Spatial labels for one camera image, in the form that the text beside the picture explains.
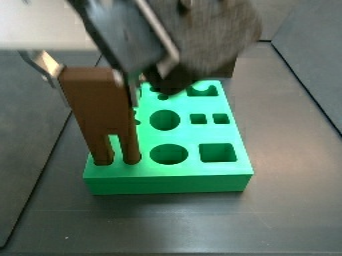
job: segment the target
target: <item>green foam block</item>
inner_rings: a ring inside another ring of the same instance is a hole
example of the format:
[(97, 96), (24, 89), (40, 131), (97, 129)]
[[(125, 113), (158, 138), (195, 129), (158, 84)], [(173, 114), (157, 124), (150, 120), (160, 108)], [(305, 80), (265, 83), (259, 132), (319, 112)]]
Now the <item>green foam block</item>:
[(88, 156), (82, 178), (94, 195), (243, 191), (253, 174), (219, 81), (200, 81), (174, 96), (141, 85), (136, 131), (141, 161), (96, 166)]

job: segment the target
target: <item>brown wooden block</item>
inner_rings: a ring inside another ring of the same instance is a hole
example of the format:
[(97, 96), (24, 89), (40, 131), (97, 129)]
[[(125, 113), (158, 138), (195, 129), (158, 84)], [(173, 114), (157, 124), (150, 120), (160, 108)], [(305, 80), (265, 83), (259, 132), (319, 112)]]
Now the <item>brown wooden block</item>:
[(113, 81), (110, 68), (65, 68), (58, 76), (96, 165), (113, 161), (108, 134), (116, 134), (126, 164), (140, 161), (133, 110), (126, 87)]

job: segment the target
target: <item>black tabletop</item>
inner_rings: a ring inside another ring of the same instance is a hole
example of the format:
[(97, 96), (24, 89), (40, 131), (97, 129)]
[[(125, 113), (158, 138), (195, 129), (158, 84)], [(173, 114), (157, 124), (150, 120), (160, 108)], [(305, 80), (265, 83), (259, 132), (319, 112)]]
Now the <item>black tabletop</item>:
[(268, 43), (224, 88), (255, 170), (243, 193), (92, 196), (72, 117), (2, 252), (340, 252), (340, 137)]

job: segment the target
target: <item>square hole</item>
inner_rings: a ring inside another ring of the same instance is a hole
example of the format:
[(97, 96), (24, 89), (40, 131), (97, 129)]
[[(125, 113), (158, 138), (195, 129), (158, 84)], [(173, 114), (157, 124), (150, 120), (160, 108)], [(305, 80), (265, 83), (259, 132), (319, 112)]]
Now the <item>square hole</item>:
[(189, 114), (191, 124), (207, 124), (207, 118), (204, 114)]
[(227, 114), (212, 114), (215, 124), (228, 124), (229, 119)]
[(203, 163), (236, 162), (236, 154), (229, 143), (199, 144)]

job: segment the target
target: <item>small square hole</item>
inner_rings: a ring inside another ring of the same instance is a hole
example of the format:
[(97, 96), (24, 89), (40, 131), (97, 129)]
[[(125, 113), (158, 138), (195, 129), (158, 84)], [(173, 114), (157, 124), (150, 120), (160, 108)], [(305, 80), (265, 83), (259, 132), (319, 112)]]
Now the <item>small square hole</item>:
[(229, 119), (227, 114), (212, 114), (215, 124), (228, 124)]
[(207, 118), (204, 114), (189, 115), (191, 124), (207, 124)]
[(229, 143), (199, 144), (203, 163), (236, 162), (236, 154)]

